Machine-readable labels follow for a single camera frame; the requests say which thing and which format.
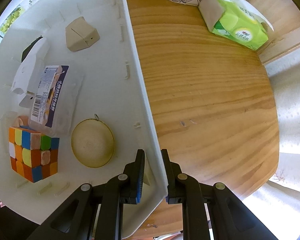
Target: wooden table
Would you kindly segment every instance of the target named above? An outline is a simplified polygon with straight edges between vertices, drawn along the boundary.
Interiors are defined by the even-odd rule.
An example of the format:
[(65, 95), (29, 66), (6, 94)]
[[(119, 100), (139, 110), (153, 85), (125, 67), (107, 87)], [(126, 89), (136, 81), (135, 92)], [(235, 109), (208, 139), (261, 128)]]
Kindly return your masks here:
[[(199, 182), (250, 195), (279, 158), (274, 97), (257, 53), (209, 33), (197, 7), (127, 1), (161, 148)], [(163, 202), (131, 239), (181, 229), (181, 206)]]

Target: tissue box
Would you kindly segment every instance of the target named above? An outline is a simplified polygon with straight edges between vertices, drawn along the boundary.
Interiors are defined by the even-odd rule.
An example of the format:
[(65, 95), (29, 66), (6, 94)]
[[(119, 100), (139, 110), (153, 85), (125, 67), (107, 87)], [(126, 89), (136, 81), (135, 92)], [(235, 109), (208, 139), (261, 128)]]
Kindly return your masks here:
[(29, 127), (9, 128), (12, 169), (31, 182), (58, 172), (59, 138), (51, 138)]
[(271, 24), (247, 1), (201, 0), (199, 10), (208, 30), (216, 35), (253, 50), (268, 40), (261, 22), (272, 28)]

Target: wooden shelf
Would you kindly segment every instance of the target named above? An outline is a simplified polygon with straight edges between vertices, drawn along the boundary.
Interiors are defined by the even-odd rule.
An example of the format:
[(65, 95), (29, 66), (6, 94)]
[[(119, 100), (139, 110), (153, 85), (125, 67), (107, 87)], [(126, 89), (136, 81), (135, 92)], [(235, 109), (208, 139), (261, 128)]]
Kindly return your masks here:
[(258, 50), (262, 64), (300, 48), (300, 11), (292, 0), (248, 0), (274, 27), (269, 40)]
[[(279, 157), (274, 97), (258, 54), (209, 33), (197, 7), (127, 1), (161, 148), (200, 182), (250, 195)], [(181, 207), (162, 203), (132, 238), (181, 229)]]

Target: white plastic divider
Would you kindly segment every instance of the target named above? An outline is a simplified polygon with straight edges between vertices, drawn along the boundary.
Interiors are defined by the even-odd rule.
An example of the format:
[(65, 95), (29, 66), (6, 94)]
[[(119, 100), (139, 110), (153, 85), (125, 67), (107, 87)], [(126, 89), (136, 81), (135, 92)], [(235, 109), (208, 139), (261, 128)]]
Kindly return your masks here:
[[(90, 48), (70, 52), (65, 27), (77, 17), (97, 28), (100, 40)], [(85, 73), (72, 128), (98, 114), (114, 133), (116, 152), (105, 166), (88, 168), (74, 157), (70, 138), (60, 139), (58, 173), (37, 183), (25, 183), (10, 166), (8, 142), (0, 132), (0, 200), (20, 215), (42, 223), (79, 185), (98, 185), (120, 174), (134, 161), (138, 148), (146, 152), (141, 203), (125, 205), (122, 236), (128, 237), (167, 195), (167, 178), (146, 94), (126, 0), (39, 0), (21, 15), (0, 45), (0, 119), (9, 111), (28, 114), (18, 106), (10, 85), (22, 51), (38, 36), (47, 38), (45, 63), (73, 60)], [(9, 121), (0, 122), (0, 129)]]

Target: white curtain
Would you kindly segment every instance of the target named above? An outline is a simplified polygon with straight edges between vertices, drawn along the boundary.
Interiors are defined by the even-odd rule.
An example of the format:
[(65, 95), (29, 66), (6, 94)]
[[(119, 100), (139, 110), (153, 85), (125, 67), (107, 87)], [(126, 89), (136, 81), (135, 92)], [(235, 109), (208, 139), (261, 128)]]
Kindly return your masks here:
[(265, 66), (279, 121), (279, 165), (243, 202), (279, 240), (300, 235), (300, 49)]

